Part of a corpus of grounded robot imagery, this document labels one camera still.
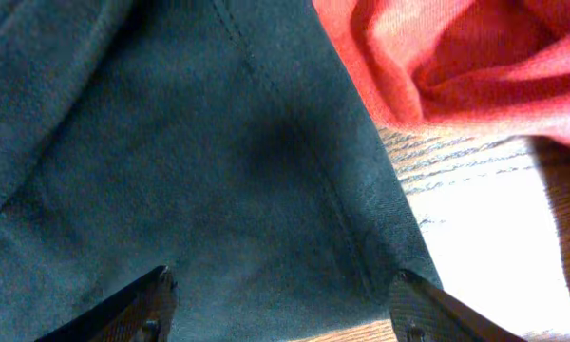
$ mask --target wooden surface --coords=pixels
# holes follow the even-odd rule
[[[445,290],[533,341],[570,341],[570,151],[381,131]],[[306,341],[396,341],[389,321]]]

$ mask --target folded fabric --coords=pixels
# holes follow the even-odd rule
[[[0,1],[0,341],[157,265],[175,341],[307,337],[439,285],[310,1]]]
[[[570,145],[570,0],[313,0],[378,126]]]

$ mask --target seam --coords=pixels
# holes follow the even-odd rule
[[[216,4],[217,1],[220,1],[220,3],[222,4],[224,11],[228,14],[231,24],[236,32],[232,32],[228,28],[228,25],[226,25],[224,18],[219,13],[218,6]],[[368,275],[369,272],[367,270],[367,265],[361,261],[363,260],[363,258],[360,255],[358,248],[355,246],[352,240],[352,233],[350,229],[351,224],[347,218],[344,206],[342,204],[342,200],[337,194],[335,186],[330,177],[328,176],[325,166],[321,163],[316,151],[308,143],[306,135],[303,133],[303,130],[299,126],[299,123],[292,115],[293,111],[291,110],[290,106],[285,104],[282,100],[280,100],[283,97],[278,86],[276,86],[276,83],[269,76],[268,72],[262,66],[262,64],[254,57],[253,53],[251,52],[250,44],[246,42],[244,35],[240,31],[240,28],[237,24],[237,20],[234,18],[232,12],[228,10],[225,4],[223,4],[222,0],[213,0],[212,5],[214,11],[216,12],[216,16],[219,19],[219,22],[221,23],[224,30],[228,34],[229,40],[233,42],[238,48],[241,49],[241,52],[243,53],[245,59],[247,60],[246,62],[248,63],[249,68],[251,69],[251,72],[249,72],[250,77],[252,77],[253,79],[254,75],[259,75],[259,77],[256,76],[257,82],[259,83],[260,86],[264,88],[266,92],[268,92],[268,94],[270,95],[269,96],[270,101],[272,101],[277,108],[279,107],[284,108],[286,114],[291,119],[291,121],[287,122],[287,124],[292,128],[294,134],[302,141],[302,145],[313,156],[313,161],[315,168],[318,171],[317,174],[320,179],[321,188],[323,192],[328,196],[330,200],[330,205],[335,212],[335,216],[338,221],[338,226],[340,227],[341,230],[341,235],[345,240],[345,243],[349,250],[349,254],[351,256],[352,264],[354,266],[354,271],[357,273],[358,277],[360,278],[363,284],[363,288],[365,290],[365,295],[367,296],[367,298],[371,299],[372,301],[376,301],[375,298],[373,297],[373,290],[370,282],[370,277]]]

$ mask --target red fabric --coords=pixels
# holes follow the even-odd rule
[[[313,0],[378,126],[570,145],[570,0]]]

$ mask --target blue fabric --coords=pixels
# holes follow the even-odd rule
[[[0,340],[159,264],[171,339],[287,340],[439,285],[310,1],[0,1]]]

